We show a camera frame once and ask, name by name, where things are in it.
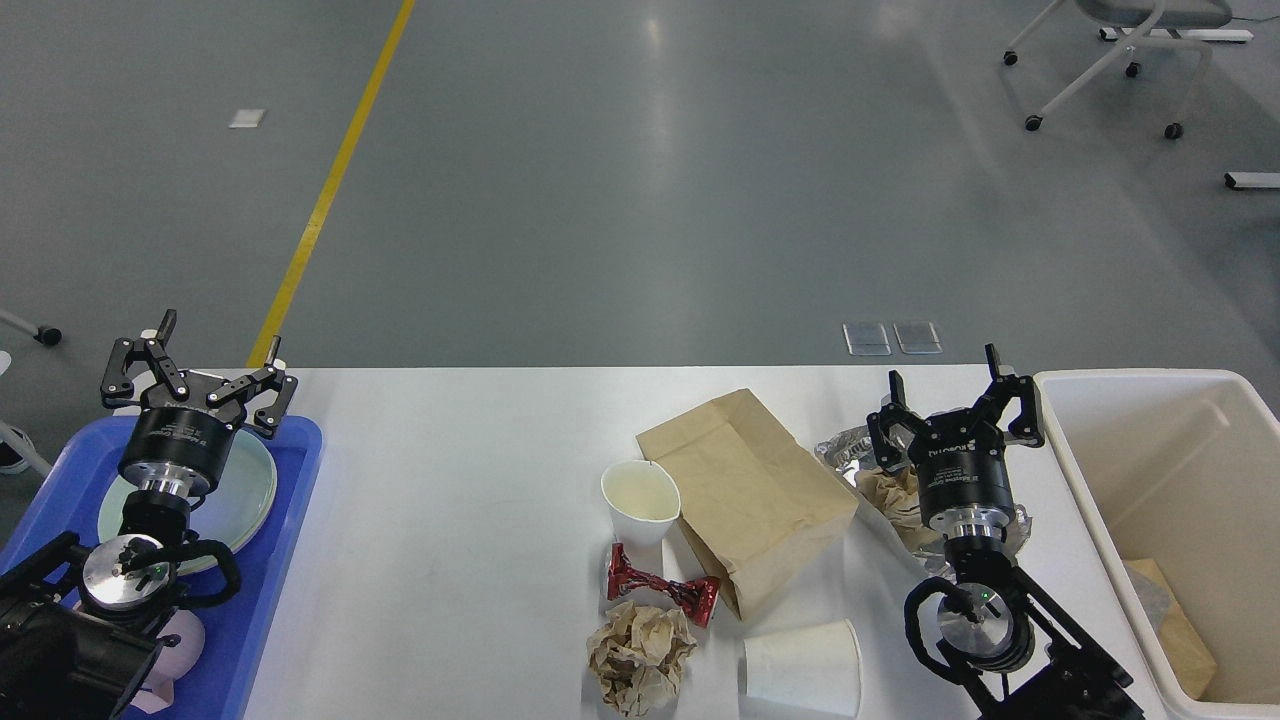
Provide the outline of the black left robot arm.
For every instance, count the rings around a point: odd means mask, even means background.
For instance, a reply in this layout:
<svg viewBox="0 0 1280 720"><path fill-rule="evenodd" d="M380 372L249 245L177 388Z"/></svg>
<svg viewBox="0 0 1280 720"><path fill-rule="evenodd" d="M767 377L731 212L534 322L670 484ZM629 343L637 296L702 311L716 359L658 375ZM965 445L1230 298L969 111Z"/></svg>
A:
<svg viewBox="0 0 1280 720"><path fill-rule="evenodd" d="M152 334L113 345L100 396L140 409L118 466L134 488L116 536L93 547L65 530L3 574L3 716L116 719L161 652L180 610L216 607L241 589L230 548L189 525L212 493L237 433L278 432L297 379L273 338L260 369L227 379L179 368L168 310Z"/></svg>

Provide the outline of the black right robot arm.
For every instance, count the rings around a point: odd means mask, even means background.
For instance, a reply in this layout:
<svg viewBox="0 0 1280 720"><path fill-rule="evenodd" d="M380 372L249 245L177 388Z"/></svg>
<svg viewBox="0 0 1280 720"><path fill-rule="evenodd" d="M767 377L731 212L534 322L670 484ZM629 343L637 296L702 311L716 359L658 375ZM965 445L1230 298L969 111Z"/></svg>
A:
<svg viewBox="0 0 1280 720"><path fill-rule="evenodd" d="M1130 674L1018 566L1005 451L1044 443L1038 389L1002 369L993 345L986 356L991 382L973 405L919 416L891 372L887 401L867 419L879 466L915 469L920 519L954 570L908 594L908 643L983 719L1140 719Z"/></svg>

